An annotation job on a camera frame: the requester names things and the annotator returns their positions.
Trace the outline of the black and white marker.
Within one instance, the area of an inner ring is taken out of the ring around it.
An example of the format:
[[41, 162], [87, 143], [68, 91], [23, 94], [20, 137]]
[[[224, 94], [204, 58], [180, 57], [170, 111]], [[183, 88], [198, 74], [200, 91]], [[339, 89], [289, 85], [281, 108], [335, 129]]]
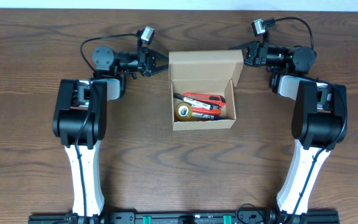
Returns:
[[198, 100], [195, 100], [195, 99], [192, 99], [192, 98], [188, 98], [188, 97], [185, 97], [184, 95], [181, 95], [179, 93], [174, 93], [173, 97], [176, 98], [176, 99], [182, 100], [182, 101], [184, 101], [186, 103], [189, 103], [191, 105], [195, 105], [195, 106], [197, 106], [199, 108], [204, 108], [204, 109], [207, 109], [207, 110], [218, 109], [218, 106], [216, 106], [216, 105], [211, 105], [211, 104], [204, 103], [202, 101], [198, 101]]

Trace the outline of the orange utility knife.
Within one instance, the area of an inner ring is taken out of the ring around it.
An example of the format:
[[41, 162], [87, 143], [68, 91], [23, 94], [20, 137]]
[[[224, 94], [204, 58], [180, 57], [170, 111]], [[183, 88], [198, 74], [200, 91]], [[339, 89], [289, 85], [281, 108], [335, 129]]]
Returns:
[[209, 94], [199, 94], [199, 93], [184, 93], [183, 95], [185, 97], [202, 101], [219, 108], [222, 108], [223, 106], [226, 105], [226, 100], [221, 95], [209, 95]]

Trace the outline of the brown cardboard box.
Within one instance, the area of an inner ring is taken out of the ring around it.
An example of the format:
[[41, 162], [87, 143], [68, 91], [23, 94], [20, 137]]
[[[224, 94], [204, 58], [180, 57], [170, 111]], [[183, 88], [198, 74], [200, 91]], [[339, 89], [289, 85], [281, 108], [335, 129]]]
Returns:
[[[174, 131], [198, 129], [229, 129], [235, 123], [236, 107], [234, 88], [237, 86], [244, 58], [241, 50], [207, 50], [170, 52], [168, 77], [172, 104]], [[191, 118], [182, 121], [176, 116], [182, 100], [174, 94], [198, 93], [223, 96], [226, 105], [221, 109], [220, 120]]]

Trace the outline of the clear yellowish tape roll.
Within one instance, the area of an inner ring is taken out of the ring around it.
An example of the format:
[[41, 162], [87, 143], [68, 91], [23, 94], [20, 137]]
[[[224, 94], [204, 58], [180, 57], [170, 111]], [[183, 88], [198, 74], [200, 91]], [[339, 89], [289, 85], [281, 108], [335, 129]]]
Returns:
[[188, 103], [180, 103], [175, 109], [175, 116], [180, 121], [188, 121], [193, 116], [193, 108]]

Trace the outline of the blue capped marker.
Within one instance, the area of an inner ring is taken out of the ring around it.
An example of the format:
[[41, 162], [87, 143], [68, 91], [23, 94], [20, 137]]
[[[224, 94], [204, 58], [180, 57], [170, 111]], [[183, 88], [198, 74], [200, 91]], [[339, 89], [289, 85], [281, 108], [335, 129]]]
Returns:
[[215, 115], [210, 115], [210, 114], [193, 113], [191, 115], [191, 120], [192, 121], [196, 121], [196, 120], [217, 121], [217, 120], [225, 120], [225, 118], [222, 116], [215, 116]]

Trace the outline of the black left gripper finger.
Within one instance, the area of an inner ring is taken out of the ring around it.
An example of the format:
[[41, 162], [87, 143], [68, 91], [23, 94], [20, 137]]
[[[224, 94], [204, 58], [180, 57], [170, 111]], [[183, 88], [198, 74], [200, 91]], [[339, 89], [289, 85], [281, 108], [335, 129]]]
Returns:
[[149, 65], [149, 75], [154, 76], [160, 72], [168, 70], [168, 64], [156, 67], [155, 64]]
[[155, 50], [149, 50], [149, 56], [153, 59], [153, 60], [162, 60], [164, 62], [168, 62], [169, 58]]

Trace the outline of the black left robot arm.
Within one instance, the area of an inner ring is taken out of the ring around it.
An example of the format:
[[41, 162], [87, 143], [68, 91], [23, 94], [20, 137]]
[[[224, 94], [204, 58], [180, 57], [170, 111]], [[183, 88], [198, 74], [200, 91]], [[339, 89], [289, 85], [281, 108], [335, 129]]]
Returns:
[[102, 45], [92, 54], [95, 64], [89, 80], [60, 82], [53, 116], [53, 133], [70, 160], [73, 179], [73, 214], [99, 217], [104, 195], [99, 174], [99, 148], [106, 133], [107, 105], [126, 91], [127, 75], [151, 77], [167, 70], [169, 58], [148, 47], [115, 52]]

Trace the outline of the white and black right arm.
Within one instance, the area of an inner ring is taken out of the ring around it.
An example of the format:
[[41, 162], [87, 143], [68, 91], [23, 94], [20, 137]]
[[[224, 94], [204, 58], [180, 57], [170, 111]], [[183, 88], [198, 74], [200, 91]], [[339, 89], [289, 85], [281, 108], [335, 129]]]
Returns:
[[273, 93], [295, 102], [291, 121], [293, 159], [277, 194], [278, 212], [267, 220], [306, 223], [308, 200], [319, 170], [346, 136], [346, 87], [307, 77], [316, 60], [311, 47], [281, 47], [255, 40], [236, 48], [245, 50], [245, 65], [265, 66], [271, 71], [269, 87]]

